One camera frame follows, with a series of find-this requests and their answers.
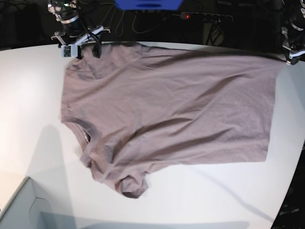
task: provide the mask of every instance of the power strip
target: power strip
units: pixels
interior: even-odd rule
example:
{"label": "power strip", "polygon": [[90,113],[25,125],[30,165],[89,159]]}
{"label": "power strip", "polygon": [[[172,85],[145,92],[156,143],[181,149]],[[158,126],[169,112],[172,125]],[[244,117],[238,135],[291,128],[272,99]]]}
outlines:
{"label": "power strip", "polygon": [[204,22],[233,22],[233,16],[215,14],[215,13],[196,13],[196,12],[181,12],[179,14],[174,14],[180,16],[182,20],[198,19]]}

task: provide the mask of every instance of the tabletop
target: tabletop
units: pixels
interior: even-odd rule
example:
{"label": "tabletop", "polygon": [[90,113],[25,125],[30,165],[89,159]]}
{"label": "tabletop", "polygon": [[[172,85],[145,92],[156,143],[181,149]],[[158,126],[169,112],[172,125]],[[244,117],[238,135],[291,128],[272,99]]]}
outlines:
{"label": "tabletop", "polygon": [[142,197],[128,199],[93,181],[79,161],[76,137],[61,124],[63,77],[70,60],[56,45],[0,52],[0,168],[30,176],[36,195],[50,202],[64,228],[271,228],[305,138],[304,62],[285,67],[277,77],[265,162],[171,166],[147,177],[150,188]]}

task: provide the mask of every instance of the blue box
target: blue box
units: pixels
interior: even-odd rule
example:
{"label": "blue box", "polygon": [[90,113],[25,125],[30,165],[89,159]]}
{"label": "blue box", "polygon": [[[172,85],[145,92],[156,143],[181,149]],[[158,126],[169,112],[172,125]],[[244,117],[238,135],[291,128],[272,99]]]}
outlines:
{"label": "blue box", "polygon": [[177,10],[183,0],[116,0],[122,10]]}

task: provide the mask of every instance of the cable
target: cable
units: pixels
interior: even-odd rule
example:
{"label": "cable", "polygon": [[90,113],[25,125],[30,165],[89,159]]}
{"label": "cable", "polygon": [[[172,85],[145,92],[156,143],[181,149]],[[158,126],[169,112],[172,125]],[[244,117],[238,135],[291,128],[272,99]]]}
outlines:
{"label": "cable", "polygon": [[9,6],[14,6],[17,8],[17,11],[20,10],[20,8],[18,7],[18,4],[13,4],[13,3],[10,3],[10,2],[7,2],[7,1],[0,1],[0,3],[5,3],[5,5],[3,6],[3,8],[1,9],[1,11],[5,10],[7,7]]}
{"label": "cable", "polygon": [[[91,2],[93,2],[94,0],[92,0],[92,1],[89,1],[89,2],[83,2],[82,0],[78,0],[81,4],[83,4],[83,5],[88,5],[88,4],[90,4]],[[115,5],[115,2],[108,2],[108,3],[99,3],[99,2],[97,2],[99,5],[109,5],[109,4],[114,4]]]}
{"label": "cable", "polygon": [[116,13],[116,7],[114,6],[114,12],[113,12],[112,17],[111,17],[110,22],[109,22],[109,28],[111,27],[113,18],[114,18],[114,16],[115,16],[115,13]]}
{"label": "cable", "polygon": [[209,35],[206,39],[205,45],[208,45],[209,42],[211,42],[212,46],[215,46],[215,42],[218,40],[218,38],[220,37],[220,35],[224,35],[224,32],[219,28],[219,24],[215,24],[213,23],[211,25],[210,31],[209,31]]}
{"label": "cable", "polygon": [[110,13],[110,11],[113,9],[113,7],[115,7],[115,4],[110,3],[110,5],[112,5],[109,10],[107,11],[105,17],[103,18],[103,20],[101,21],[100,25],[103,25],[104,21],[106,20],[106,18],[108,17],[108,14]]}
{"label": "cable", "polygon": [[93,49],[92,49],[93,56],[96,57],[96,58],[100,58],[101,54],[102,54],[102,52],[101,52],[102,51],[101,50],[101,45],[102,45],[101,38],[98,38],[97,35],[93,34],[91,31],[88,30],[87,26],[85,25],[85,23],[82,19],[81,12],[79,11],[78,2],[76,2],[76,11],[79,14],[79,19],[80,19],[81,26],[86,31],[87,35],[90,36],[91,38],[93,38],[95,43],[96,43],[94,45]]}
{"label": "cable", "polygon": [[[116,26],[116,28],[115,28],[115,31],[114,31],[114,34],[117,36],[117,37],[122,37],[123,36],[123,33],[124,33],[124,21],[123,21],[123,19],[124,19],[124,16],[125,16],[125,10],[123,11],[123,13],[122,13],[122,16],[121,16],[121,19],[120,19],[120,21],[119,21],[119,23],[117,24],[117,26]],[[121,33],[117,33],[117,31],[118,31],[118,28],[119,28],[119,26],[120,26],[120,24],[122,23],[122,30],[121,30]]]}
{"label": "cable", "polygon": [[24,2],[25,3],[22,3],[22,2],[13,3],[13,2],[8,2],[8,1],[0,1],[0,3],[4,3],[5,5],[8,4],[10,6],[16,6],[16,5],[26,5],[26,6],[29,6],[29,3],[26,0],[24,0]]}
{"label": "cable", "polygon": [[154,27],[152,27],[152,28],[150,28],[148,30],[145,30],[145,31],[142,31],[142,32],[138,32],[138,31],[136,31],[134,29],[134,23],[135,23],[136,18],[137,18],[137,15],[134,16],[134,19],[133,19],[133,22],[132,22],[132,31],[135,32],[136,34],[143,34],[143,33],[147,33],[147,32],[153,31],[153,30],[157,29],[161,25],[161,23],[160,23],[160,24],[158,24],[158,25],[156,25],[156,26],[154,26]]}
{"label": "cable", "polygon": [[202,2],[200,2],[199,0],[192,0],[192,1],[197,2],[198,4],[201,5],[201,10],[200,10],[200,12],[202,12],[202,11],[204,10],[205,5],[204,5]]}
{"label": "cable", "polygon": [[96,1],[90,2],[90,4],[84,5],[84,7],[80,8],[82,15],[87,15],[89,13],[92,13],[96,10],[97,6],[99,6],[99,3]]}

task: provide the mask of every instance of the t-shirt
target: t-shirt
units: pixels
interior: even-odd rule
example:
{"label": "t-shirt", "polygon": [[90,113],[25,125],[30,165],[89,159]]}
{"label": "t-shirt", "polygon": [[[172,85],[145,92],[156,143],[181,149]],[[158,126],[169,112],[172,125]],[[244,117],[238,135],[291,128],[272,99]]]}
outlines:
{"label": "t-shirt", "polygon": [[66,69],[61,115],[95,180],[138,198],[169,165],[265,161],[284,62],[137,43],[83,55]]}

